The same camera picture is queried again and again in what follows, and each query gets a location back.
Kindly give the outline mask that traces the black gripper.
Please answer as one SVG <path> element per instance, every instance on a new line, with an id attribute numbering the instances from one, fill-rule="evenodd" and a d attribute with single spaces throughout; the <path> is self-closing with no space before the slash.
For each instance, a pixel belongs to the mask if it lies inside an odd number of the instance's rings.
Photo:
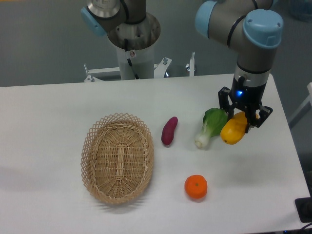
<path id="1" fill-rule="evenodd" d="M 227 114 L 228 120 L 234 116 L 234 109 L 244 111 L 247 120 L 245 133 L 250 128 L 259 128 L 273 112 L 273 109 L 262 105 L 262 97 L 266 83 L 261 86 L 251 87 L 243 84 L 241 77 L 234 77 L 231 90 L 223 87 L 218 91 L 219 107 Z"/>

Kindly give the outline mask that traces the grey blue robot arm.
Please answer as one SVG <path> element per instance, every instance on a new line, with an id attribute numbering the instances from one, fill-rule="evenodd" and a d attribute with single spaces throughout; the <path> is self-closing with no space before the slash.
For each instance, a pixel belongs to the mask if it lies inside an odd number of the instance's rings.
<path id="1" fill-rule="evenodd" d="M 272 0 L 204 2 L 195 28 L 238 54 L 231 88 L 218 92 L 219 105 L 229 117 L 244 112 L 245 131 L 260 127 L 272 113 L 262 96 L 281 43 L 283 19 L 271 10 Z M 144 0 L 90 0 L 81 16 L 94 34 L 107 36 L 116 48 L 120 75 L 125 79 L 155 78 L 154 45 L 161 29 Z"/>

